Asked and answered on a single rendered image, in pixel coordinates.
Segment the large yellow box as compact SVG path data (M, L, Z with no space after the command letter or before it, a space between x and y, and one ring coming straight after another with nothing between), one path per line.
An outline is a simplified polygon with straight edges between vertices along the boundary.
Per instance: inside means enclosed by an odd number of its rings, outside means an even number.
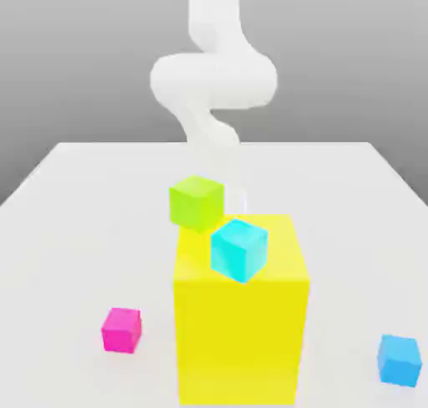
M182 405L295 401L309 275L292 218L243 214L268 232L267 263L247 283L211 269L211 233L181 228L174 266Z

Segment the small magenta cube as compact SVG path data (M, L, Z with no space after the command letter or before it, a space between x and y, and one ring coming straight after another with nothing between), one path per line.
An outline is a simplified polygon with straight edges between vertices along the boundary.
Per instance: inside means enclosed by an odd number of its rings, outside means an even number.
M112 308L101 334L105 351L133 354L142 334L139 309Z

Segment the small blue cube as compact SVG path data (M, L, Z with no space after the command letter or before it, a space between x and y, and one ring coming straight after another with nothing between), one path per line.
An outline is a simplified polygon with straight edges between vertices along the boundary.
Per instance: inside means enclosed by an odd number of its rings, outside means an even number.
M422 367L417 341L383 334L377 354L377 365L382 382L414 388Z

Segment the small lime green cube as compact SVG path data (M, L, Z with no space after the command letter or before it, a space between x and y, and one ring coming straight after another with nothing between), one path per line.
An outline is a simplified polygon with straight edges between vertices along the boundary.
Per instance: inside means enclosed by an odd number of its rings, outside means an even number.
M224 185L201 176L188 176L169 188L170 218L180 227L204 232L224 214Z

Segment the small cyan cube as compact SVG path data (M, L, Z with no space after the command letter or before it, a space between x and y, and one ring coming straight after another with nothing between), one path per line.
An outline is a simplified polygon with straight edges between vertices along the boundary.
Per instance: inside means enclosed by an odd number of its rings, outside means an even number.
M267 263L268 235L262 227L233 218L211 235L211 269L248 283Z

